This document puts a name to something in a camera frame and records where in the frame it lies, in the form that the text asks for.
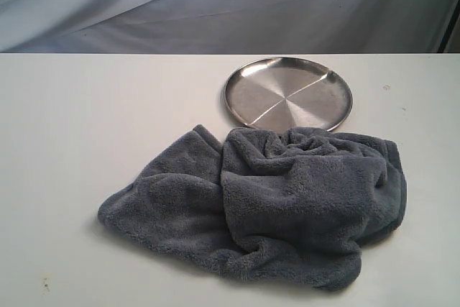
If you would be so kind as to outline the round stainless steel plate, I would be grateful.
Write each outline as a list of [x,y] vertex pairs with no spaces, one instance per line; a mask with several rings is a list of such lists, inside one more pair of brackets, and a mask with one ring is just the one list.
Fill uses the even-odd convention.
[[332,131],[353,106],[351,89],[338,73],[291,57],[264,58],[235,70],[225,83],[223,99],[243,126],[277,133],[294,127]]

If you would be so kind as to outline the grey backdrop cloth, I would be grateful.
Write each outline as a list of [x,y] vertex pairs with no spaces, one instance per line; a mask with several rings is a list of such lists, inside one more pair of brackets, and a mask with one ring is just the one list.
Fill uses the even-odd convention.
[[456,0],[1,0],[2,52],[435,52]]

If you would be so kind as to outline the grey fleece towel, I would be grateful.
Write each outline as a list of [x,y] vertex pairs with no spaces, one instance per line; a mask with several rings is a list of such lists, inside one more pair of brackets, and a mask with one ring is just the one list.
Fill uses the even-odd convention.
[[401,225],[407,184],[397,145],[298,127],[197,126],[106,199],[112,233],[238,281],[340,290],[364,246]]

